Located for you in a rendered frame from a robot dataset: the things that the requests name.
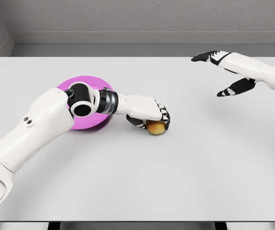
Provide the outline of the yellow apple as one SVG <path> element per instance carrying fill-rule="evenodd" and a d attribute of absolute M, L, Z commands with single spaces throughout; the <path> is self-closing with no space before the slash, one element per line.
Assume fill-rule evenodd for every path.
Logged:
<path fill-rule="evenodd" d="M 161 135 L 165 132 L 165 123 L 162 121 L 146 121 L 146 127 L 150 134 Z"/>

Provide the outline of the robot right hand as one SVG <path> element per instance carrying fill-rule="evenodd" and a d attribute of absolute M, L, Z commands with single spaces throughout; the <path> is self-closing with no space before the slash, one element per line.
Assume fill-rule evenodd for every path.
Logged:
<path fill-rule="evenodd" d="M 252 57 L 220 50 L 199 54 L 194 56 L 191 61 L 210 62 L 229 72 L 243 76 L 242 79 L 218 92 L 217 97 L 234 96 L 252 90 L 256 82 L 262 79 L 266 67 L 264 63 Z"/>

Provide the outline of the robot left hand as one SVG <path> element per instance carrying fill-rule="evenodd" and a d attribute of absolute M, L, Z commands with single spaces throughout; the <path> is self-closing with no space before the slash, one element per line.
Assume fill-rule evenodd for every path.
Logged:
<path fill-rule="evenodd" d="M 165 123 L 165 131 L 170 125 L 170 115 L 166 107 L 157 102 L 153 97 L 130 96 L 129 114 L 126 119 L 132 125 L 147 130 L 146 121 L 162 121 Z"/>

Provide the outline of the pink plate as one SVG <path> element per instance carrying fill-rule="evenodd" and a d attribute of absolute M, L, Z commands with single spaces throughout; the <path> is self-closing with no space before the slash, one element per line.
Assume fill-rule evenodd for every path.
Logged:
<path fill-rule="evenodd" d="M 77 76 L 71 79 L 68 79 L 57 86 L 57 88 L 61 90 L 66 90 L 75 82 L 84 82 L 88 84 L 92 89 L 102 90 L 104 87 L 110 88 L 112 90 L 112 86 L 106 82 L 105 80 L 94 77 L 94 76 Z M 94 113 L 87 117 L 74 117 L 74 125 L 71 128 L 72 130 L 82 130 L 89 129 L 94 126 L 102 123 L 109 115 Z"/>

